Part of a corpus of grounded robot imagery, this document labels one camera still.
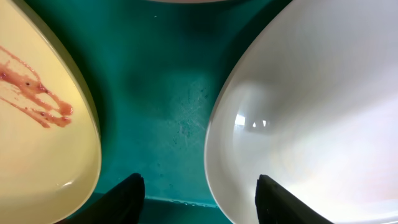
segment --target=food residue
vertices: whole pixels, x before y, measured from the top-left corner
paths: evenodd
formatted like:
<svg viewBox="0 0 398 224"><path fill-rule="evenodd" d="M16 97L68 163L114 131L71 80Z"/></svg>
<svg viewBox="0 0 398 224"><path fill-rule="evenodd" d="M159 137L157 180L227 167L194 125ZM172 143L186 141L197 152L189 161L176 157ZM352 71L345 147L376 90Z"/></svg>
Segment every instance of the food residue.
<svg viewBox="0 0 398 224"><path fill-rule="evenodd" d="M29 69L30 72L32 72L33 76L35 77L31 78L27 75L20 75L19 73L13 71L9 66L10 61L8 60L4 64L0 63L0 82L7 82L13 85L14 87L17 88L16 91L13 90L15 93L24 96L25 98L27 98L37 106L43 108L44 110L41 111L33 108L28 108L27 106L18 106L2 96L0 96L0 100L5 101L6 103L10 104L11 106L25 113L27 116L30 116L36 122L41 124L44 128L49 128L50 127L49 123L56 124L57 126L60 127L65 127L66 125L70 124L71 119L68 118L67 116L72 115L73 113L72 106L60 100L60 98L56 94L48 90L41 82L37 72L35 72L35 70L33 70L33 68L31 68L28 64L26 64L21 59L10 53L4 47L0 46L0 51L3 51L4 53L8 54L10 58L22 64L25 68ZM53 99L54 102L56 102L56 104L58 105L58 108L55 108L50 104L46 103L45 101L41 100L40 98L38 98L37 95L41 93L47 94L49 97L51 97L51 99ZM58 112L61 115L61 117L56 117L50 114L50 111L52 110Z"/></svg>

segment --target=teal tray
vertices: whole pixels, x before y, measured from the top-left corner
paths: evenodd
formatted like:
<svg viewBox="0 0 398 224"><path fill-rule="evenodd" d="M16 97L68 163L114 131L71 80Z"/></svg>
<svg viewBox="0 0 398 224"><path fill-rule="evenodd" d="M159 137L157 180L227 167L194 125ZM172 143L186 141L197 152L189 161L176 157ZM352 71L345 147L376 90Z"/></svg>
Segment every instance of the teal tray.
<svg viewBox="0 0 398 224"><path fill-rule="evenodd" d="M232 68L290 0L26 2L74 58L96 103L103 168L87 205L138 172L142 223L228 223L205 179L206 127Z"/></svg>

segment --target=black object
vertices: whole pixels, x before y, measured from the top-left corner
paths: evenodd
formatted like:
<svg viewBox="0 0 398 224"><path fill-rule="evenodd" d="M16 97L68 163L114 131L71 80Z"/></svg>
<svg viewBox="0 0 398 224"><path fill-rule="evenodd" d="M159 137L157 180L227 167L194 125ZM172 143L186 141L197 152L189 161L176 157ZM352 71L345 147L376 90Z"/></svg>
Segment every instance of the black object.
<svg viewBox="0 0 398 224"><path fill-rule="evenodd" d="M268 175L260 175L255 201L260 224L332 224Z"/></svg>
<svg viewBox="0 0 398 224"><path fill-rule="evenodd" d="M62 224L136 224L144 198L144 179L140 174L132 174L92 206Z"/></svg>

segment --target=yellow bowl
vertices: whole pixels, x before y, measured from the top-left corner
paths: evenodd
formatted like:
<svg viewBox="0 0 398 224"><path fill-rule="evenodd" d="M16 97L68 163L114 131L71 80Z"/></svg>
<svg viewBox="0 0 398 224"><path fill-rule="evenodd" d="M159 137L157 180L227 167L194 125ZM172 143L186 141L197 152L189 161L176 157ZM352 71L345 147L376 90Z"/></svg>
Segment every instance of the yellow bowl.
<svg viewBox="0 0 398 224"><path fill-rule="evenodd" d="M97 124L59 40L24 2L0 0L0 223L54 223L86 202L101 169Z"/></svg>

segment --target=plate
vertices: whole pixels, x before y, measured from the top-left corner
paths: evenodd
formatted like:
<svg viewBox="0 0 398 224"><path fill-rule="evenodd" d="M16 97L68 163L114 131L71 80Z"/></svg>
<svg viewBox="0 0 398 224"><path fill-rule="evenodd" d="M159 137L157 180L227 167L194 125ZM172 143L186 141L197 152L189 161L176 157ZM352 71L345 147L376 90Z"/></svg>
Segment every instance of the plate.
<svg viewBox="0 0 398 224"><path fill-rule="evenodd" d="M101 146L84 90L37 15L24 2L0 0L0 223L55 223L93 192Z"/></svg>
<svg viewBox="0 0 398 224"><path fill-rule="evenodd" d="M398 223L398 1L293 1L227 79L205 169L233 223L267 174L334 223Z"/></svg>

